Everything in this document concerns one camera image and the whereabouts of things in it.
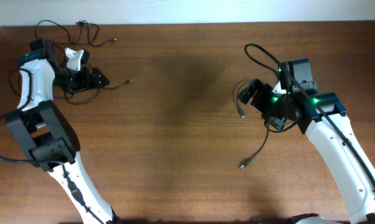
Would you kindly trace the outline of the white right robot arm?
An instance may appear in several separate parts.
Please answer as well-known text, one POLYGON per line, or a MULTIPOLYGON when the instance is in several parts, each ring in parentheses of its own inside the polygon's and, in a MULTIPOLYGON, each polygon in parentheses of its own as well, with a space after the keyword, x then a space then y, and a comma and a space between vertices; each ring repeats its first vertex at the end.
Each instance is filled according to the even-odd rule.
POLYGON ((255 79, 237 92, 237 104, 260 111, 269 132, 298 126, 320 153, 350 223, 375 223, 375 168, 360 146, 345 107, 333 92, 319 93, 310 61, 287 61, 274 71, 275 86, 255 79))

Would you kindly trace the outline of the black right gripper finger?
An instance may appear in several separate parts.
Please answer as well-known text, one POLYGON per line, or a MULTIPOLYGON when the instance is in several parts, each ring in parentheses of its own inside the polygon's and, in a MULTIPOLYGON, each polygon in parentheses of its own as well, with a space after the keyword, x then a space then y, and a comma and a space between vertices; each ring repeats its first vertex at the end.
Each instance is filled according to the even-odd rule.
POLYGON ((288 123, 287 118, 276 118, 272 116, 262 115, 265 127, 273 127, 276 131, 282 131, 288 123))
POLYGON ((259 79, 255 79, 249 82, 244 90, 238 92, 237 99, 247 104, 249 100, 251 105, 262 105, 265 102, 265 85, 259 79))

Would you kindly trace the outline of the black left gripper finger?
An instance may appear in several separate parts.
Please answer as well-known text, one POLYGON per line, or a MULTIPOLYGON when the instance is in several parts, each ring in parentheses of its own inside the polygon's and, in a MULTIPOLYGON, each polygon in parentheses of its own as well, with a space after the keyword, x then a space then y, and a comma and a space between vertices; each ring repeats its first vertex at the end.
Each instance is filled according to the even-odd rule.
POLYGON ((109 84, 110 84, 109 80, 94 80, 89 83, 89 89, 94 90, 94 89, 106 88, 109 84))
POLYGON ((92 82, 94 84, 109 84, 109 79, 103 74, 98 67, 92 68, 92 82))

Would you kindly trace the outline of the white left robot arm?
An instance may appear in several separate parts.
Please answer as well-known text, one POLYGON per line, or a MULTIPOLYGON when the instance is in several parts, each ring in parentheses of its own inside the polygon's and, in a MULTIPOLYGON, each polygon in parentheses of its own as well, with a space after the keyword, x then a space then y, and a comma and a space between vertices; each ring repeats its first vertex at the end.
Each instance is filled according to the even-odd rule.
POLYGON ((119 223, 83 166, 76 132, 53 102, 54 85, 76 93, 99 90, 109 85, 109 79, 97 67, 84 67, 90 56, 84 49, 66 48, 63 63, 58 63, 48 40, 32 41, 30 50, 17 62, 22 90, 17 110, 6 117, 8 130, 28 163, 65 190, 84 223, 119 223))

